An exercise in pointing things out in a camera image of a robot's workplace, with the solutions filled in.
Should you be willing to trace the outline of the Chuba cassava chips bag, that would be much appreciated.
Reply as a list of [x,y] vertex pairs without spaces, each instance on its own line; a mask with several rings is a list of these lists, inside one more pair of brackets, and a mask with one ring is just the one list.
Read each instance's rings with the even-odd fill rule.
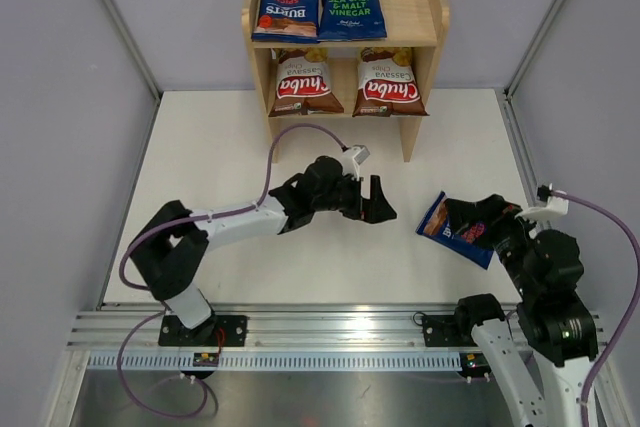
[[427,115],[409,47],[365,47],[358,57],[358,91],[352,115]]
[[270,117],[342,114],[331,87],[328,50],[321,47],[279,49]]

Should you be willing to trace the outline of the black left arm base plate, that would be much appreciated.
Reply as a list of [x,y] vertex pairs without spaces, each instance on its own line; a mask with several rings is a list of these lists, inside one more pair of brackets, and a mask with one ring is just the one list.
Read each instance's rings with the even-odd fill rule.
[[188,329],[176,315],[162,319],[158,344],[162,347],[244,347],[248,317],[244,315],[217,315],[214,321],[205,321],[199,327]]

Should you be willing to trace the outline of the blue Burts sea salt vinegar bag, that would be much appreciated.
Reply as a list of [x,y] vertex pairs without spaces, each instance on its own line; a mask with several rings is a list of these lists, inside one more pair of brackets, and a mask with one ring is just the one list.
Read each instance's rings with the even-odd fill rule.
[[380,0],[322,0],[320,41],[380,40],[387,37]]

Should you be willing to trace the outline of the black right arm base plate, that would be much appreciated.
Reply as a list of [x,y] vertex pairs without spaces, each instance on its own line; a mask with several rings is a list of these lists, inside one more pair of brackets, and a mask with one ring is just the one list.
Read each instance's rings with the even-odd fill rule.
[[422,311],[412,315],[421,330],[426,347],[476,347],[470,336],[463,334],[453,315],[432,315]]

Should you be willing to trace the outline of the blue Burts spicy chilli bag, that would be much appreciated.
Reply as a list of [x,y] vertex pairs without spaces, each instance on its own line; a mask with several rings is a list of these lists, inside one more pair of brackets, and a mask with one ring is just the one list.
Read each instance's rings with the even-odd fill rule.
[[493,250],[481,248],[475,244],[479,236],[484,233],[485,225],[476,223],[462,234],[456,234],[450,225],[450,217],[445,205],[446,200],[445,192],[441,191],[425,213],[416,233],[487,270],[493,257]]
[[255,41],[318,42],[319,0],[260,0]]

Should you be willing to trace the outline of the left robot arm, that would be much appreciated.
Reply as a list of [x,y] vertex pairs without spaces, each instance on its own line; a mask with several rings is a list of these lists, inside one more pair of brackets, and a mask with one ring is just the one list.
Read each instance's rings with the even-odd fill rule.
[[307,226],[318,212],[335,211],[367,224],[396,219],[379,176],[362,179],[332,157],[321,156],[304,172],[267,191],[261,200],[227,211],[196,213],[180,201],[165,204],[130,244],[143,288],[168,310],[159,343],[170,347],[222,347],[238,316],[218,315],[195,284],[205,254],[213,249],[265,235],[282,235]]

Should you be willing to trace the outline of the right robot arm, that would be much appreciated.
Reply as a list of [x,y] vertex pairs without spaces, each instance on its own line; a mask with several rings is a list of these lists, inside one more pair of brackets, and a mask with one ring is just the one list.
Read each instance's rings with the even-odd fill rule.
[[575,238],[537,225],[564,216],[569,203],[545,193],[522,208],[493,194],[481,201],[445,201],[451,229],[491,249],[521,300],[516,314],[541,380],[535,382],[491,294],[462,298],[454,331],[481,349],[516,426],[583,426],[595,408],[587,377],[598,355],[597,329],[576,287],[584,273]]

